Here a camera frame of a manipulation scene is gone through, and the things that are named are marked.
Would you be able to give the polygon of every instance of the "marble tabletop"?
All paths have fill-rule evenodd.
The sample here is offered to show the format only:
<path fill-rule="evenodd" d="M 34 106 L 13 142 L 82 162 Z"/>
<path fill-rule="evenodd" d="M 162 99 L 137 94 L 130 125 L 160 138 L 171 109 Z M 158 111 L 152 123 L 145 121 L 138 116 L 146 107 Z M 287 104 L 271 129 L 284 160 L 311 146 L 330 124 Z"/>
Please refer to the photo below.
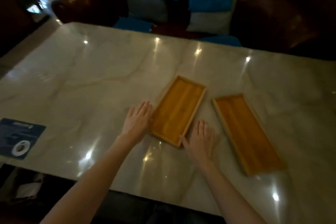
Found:
<path fill-rule="evenodd" d="M 336 63 L 52 19 L 0 59 L 0 118 L 47 128 L 24 160 L 0 162 L 68 179 L 104 154 L 126 113 L 154 107 L 176 75 L 207 86 L 195 119 L 217 133 L 214 161 L 267 223 L 336 221 Z M 211 99 L 243 93 L 288 168 L 238 166 Z M 219 215 L 177 149 L 146 135 L 112 190 Z"/>

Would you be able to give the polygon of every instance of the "person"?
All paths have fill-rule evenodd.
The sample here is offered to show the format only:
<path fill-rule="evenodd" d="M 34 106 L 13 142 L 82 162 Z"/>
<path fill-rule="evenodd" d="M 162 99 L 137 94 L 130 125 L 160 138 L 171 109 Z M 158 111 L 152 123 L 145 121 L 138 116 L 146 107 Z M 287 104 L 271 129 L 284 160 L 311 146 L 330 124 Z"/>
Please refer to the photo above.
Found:
<path fill-rule="evenodd" d="M 132 107 L 121 134 L 80 180 L 56 203 L 42 224 L 90 223 L 115 175 L 132 148 L 140 143 L 149 129 L 152 105 L 142 102 Z M 209 158 L 214 130 L 204 120 L 196 122 L 190 141 L 180 136 L 187 155 L 203 175 L 220 212 L 228 224 L 265 223 Z"/>

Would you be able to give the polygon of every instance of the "blue card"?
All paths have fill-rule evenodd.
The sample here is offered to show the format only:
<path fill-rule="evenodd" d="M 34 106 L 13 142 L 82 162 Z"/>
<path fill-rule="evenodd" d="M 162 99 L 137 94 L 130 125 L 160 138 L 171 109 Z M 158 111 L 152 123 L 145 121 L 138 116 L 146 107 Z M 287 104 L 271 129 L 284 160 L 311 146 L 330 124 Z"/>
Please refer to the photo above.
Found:
<path fill-rule="evenodd" d="M 24 159 L 45 126 L 3 118 L 0 121 L 0 155 Z"/>

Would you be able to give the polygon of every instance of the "rectangular wooden tray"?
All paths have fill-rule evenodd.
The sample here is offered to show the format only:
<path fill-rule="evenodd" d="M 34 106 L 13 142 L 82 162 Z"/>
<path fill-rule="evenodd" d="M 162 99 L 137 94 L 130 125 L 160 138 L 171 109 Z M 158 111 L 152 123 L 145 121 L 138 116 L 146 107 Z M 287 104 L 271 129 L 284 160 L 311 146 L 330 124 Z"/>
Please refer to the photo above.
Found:
<path fill-rule="evenodd" d="M 204 97 L 204 85 L 180 75 L 152 114 L 149 131 L 156 137 L 180 147 L 179 135 L 185 135 Z"/>
<path fill-rule="evenodd" d="M 243 95 L 216 98 L 213 105 L 246 175 L 285 168 Z"/>

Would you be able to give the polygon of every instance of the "person's left arm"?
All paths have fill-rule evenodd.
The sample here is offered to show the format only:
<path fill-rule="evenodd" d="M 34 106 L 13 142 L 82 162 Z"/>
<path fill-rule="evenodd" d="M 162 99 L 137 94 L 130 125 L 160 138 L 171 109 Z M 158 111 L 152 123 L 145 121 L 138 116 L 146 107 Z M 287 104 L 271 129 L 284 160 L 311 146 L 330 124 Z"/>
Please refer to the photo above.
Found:
<path fill-rule="evenodd" d="M 151 111 L 149 101 L 142 102 L 137 109 L 132 107 L 129 110 L 121 135 L 106 154 L 57 202 L 44 217 L 42 224 L 91 222 L 126 156 L 145 136 Z"/>

